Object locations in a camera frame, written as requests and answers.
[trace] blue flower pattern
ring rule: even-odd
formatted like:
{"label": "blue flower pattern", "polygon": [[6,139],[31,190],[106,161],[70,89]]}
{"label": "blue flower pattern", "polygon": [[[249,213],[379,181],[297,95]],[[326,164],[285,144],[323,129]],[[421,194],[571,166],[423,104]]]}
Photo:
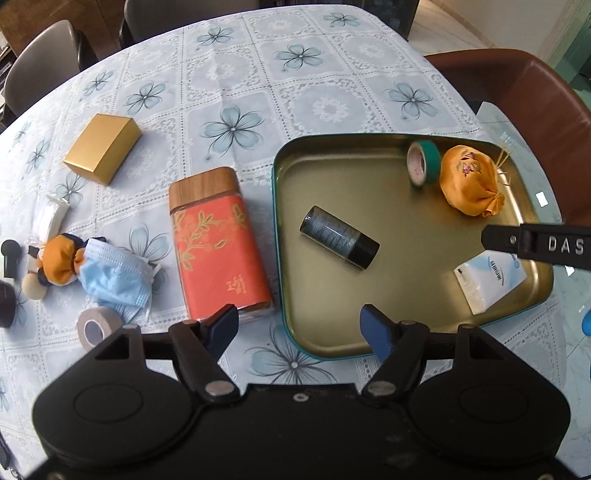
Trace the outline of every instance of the blue flower pattern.
{"label": "blue flower pattern", "polygon": [[127,109],[127,115],[135,115],[143,107],[148,109],[154,108],[162,101],[162,97],[158,96],[160,93],[166,90],[164,83],[154,85],[154,82],[148,82],[142,85],[139,89],[139,93],[134,93],[127,97],[127,101],[124,105],[129,105]]}
{"label": "blue flower pattern", "polygon": [[[168,241],[167,233],[159,233],[150,238],[150,230],[146,225],[140,225],[129,231],[129,250],[138,257],[146,258],[150,266],[155,267],[165,258],[172,247]],[[160,268],[154,277],[152,290],[157,292],[166,283],[166,270]]]}
{"label": "blue flower pattern", "polygon": [[323,60],[320,58],[321,52],[316,47],[304,48],[303,45],[289,45],[287,50],[278,51],[275,53],[275,59],[286,60],[283,64],[283,71],[285,70],[299,70],[304,63],[317,67],[321,65]]}
{"label": "blue flower pattern", "polygon": [[3,377],[0,377],[0,411],[10,410],[7,394],[6,382]]}
{"label": "blue flower pattern", "polygon": [[386,97],[392,102],[402,103],[402,119],[408,120],[408,117],[417,120],[421,113],[428,116],[435,116],[439,111],[429,102],[433,97],[425,90],[414,90],[408,83],[400,82],[396,84],[395,89],[385,91]]}
{"label": "blue flower pattern", "polygon": [[199,43],[200,47],[207,47],[208,45],[212,45],[214,43],[228,43],[232,40],[232,34],[234,33],[234,29],[231,27],[213,27],[210,28],[207,32],[207,35],[199,35],[195,41]]}
{"label": "blue flower pattern", "polygon": [[37,144],[35,151],[31,152],[27,160],[27,173],[31,173],[31,170],[39,168],[47,150],[49,150],[50,143],[50,140],[43,139]]}
{"label": "blue flower pattern", "polygon": [[23,137],[27,134],[27,130],[29,130],[29,127],[31,126],[31,122],[25,122],[22,127],[20,128],[20,130],[17,132],[17,134],[14,136],[14,140],[12,142],[12,146],[15,147],[17,145],[17,143],[19,143]]}
{"label": "blue flower pattern", "polygon": [[251,369],[257,377],[270,378],[271,383],[315,384],[336,383],[329,371],[318,367],[322,360],[316,360],[299,351],[285,334],[283,325],[270,328],[270,346],[249,348],[252,351]]}
{"label": "blue flower pattern", "polygon": [[338,25],[344,27],[350,25],[351,27],[358,27],[360,25],[359,19],[353,15],[343,15],[339,12],[333,12],[330,15],[325,15],[324,19],[330,22],[330,26]]}
{"label": "blue flower pattern", "polygon": [[263,118],[257,112],[241,114],[237,106],[230,106],[220,112],[220,122],[204,124],[203,136],[215,138],[209,145],[209,151],[220,153],[222,156],[235,143],[242,148],[256,148],[262,142],[262,136],[254,128],[263,123]]}
{"label": "blue flower pattern", "polygon": [[113,72],[107,72],[106,70],[99,73],[95,79],[84,87],[84,96],[88,97],[94,91],[100,91],[107,85],[109,79],[113,76]]}
{"label": "blue flower pattern", "polygon": [[80,191],[87,183],[88,180],[70,170],[66,174],[65,183],[57,185],[55,193],[59,198],[67,201],[72,210],[76,210],[83,200],[83,195]]}

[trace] screw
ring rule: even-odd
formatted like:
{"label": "screw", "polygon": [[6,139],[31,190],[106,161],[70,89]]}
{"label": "screw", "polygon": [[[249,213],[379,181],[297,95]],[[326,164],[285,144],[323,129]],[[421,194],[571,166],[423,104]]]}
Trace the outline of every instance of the screw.
{"label": "screw", "polygon": [[214,380],[205,385],[205,391],[212,397],[224,397],[235,390],[236,387],[227,380]]}
{"label": "screw", "polygon": [[396,385],[394,385],[392,382],[378,380],[371,382],[368,385],[368,392],[374,397],[387,397],[388,395],[392,395],[394,392],[396,392]]}
{"label": "screw", "polygon": [[305,393],[296,393],[294,395],[294,400],[299,401],[299,402],[308,401],[309,398],[310,397],[308,395],[306,395]]}

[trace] blue object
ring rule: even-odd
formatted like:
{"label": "blue object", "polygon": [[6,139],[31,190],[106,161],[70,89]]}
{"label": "blue object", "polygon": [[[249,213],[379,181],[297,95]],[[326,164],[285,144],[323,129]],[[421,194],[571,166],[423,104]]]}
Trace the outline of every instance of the blue object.
{"label": "blue object", "polygon": [[94,238],[84,258],[78,280],[99,305],[115,310],[124,323],[149,306],[154,271],[142,258]]}
{"label": "blue object", "polygon": [[217,362],[238,333],[238,310],[235,306],[213,322],[206,331],[203,344]]}
{"label": "blue object", "polygon": [[394,349],[390,325],[392,322],[373,305],[364,305],[359,314],[359,329],[380,362]]}
{"label": "blue object", "polygon": [[591,310],[589,310],[583,317],[583,323],[581,324],[581,330],[585,335],[591,335]]}

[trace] gold box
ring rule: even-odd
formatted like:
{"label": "gold box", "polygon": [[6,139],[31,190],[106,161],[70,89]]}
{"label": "gold box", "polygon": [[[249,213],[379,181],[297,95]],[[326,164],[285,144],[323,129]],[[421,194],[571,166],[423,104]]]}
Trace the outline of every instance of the gold box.
{"label": "gold box", "polygon": [[141,134],[132,118],[97,113],[64,163],[78,175],[108,185]]}

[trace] tape roll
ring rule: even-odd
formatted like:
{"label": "tape roll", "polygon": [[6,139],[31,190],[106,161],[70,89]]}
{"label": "tape roll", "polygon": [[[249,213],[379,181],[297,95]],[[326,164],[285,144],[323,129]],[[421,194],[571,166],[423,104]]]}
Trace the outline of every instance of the tape roll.
{"label": "tape roll", "polygon": [[437,145],[431,140],[413,142],[407,152],[407,168],[415,187],[435,183],[441,170],[441,155]]}
{"label": "tape roll", "polygon": [[78,317],[76,329],[84,350],[90,352],[111,333],[123,326],[117,312],[108,307],[97,307],[83,311]]}

